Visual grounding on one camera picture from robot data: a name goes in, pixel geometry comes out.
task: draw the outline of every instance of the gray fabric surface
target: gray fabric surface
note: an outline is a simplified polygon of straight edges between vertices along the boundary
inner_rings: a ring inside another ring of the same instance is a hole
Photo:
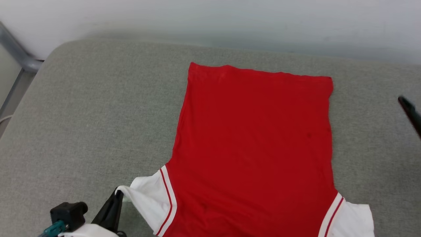
[[[370,205],[376,235],[419,236],[421,141],[397,97],[421,106],[421,66],[114,40],[60,46],[26,92],[0,139],[0,236],[36,236],[64,201],[91,221],[116,186],[163,166],[191,61],[332,77],[337,189]],[[130,204],[120,229],[152,236]]]

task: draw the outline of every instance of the jersey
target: jersey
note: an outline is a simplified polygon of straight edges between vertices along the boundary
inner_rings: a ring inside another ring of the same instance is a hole
[[[192,63],[173,154],[120,186],[157,236],[374,236],[335,189],[330,77]]]

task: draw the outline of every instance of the red shirt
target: red shirt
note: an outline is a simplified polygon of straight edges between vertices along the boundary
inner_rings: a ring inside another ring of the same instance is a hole
[[[166,164],[176,212],[164,236],[318,236],[338,194],[332,90],[325,76],[192,63]]]

